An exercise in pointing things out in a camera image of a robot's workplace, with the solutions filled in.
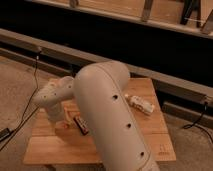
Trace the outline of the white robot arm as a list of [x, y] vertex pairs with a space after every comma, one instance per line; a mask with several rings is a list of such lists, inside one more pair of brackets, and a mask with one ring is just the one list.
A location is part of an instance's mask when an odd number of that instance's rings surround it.
[[76, 74], [49, 82], [33, 98], [56, 123], [61, 103], [74, 99], [106, 171], [160, 171], [123, 95], [129, 69], [119, 61], [89, 64]]

